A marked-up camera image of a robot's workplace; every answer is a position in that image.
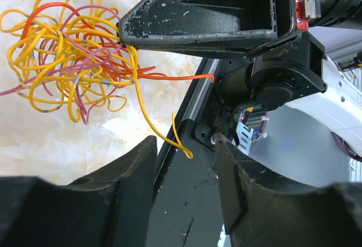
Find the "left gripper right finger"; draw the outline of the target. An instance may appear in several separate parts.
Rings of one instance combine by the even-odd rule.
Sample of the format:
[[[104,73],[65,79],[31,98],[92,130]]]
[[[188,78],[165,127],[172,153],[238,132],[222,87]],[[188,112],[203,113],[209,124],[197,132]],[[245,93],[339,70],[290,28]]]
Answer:
[[[284,177],[229,142],[216,146],[232,246],[360,246],[361,184],[316,188]]]

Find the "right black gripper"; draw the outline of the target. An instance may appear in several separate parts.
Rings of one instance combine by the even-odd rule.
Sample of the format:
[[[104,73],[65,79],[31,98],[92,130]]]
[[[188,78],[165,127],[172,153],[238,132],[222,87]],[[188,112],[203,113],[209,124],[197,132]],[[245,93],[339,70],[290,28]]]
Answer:
[[[259,54],[293,38],[294,0],[141,0],[119,22],[122,43],[207,58]],[[251,100],[264,109],[326,91],[324,45],[309,32],[255,58]]]

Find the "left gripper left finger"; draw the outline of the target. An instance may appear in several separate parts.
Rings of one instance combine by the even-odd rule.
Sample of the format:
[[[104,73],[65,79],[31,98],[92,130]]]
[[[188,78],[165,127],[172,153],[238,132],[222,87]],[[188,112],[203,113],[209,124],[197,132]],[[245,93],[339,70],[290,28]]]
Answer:
[[[69,185],[2,177],[1,245],[144,246],[156,156],[156,138],[148,136]]]

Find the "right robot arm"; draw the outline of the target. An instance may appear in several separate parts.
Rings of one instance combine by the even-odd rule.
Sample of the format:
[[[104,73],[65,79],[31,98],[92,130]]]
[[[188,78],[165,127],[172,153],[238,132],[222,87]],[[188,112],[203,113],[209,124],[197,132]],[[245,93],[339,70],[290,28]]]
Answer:
[[[236,133],[236,113],[324,92],[325,49],[310,27],[361,28],[361,0],[142,0],[118,23],[137,49],[225,60],[192,136]]]

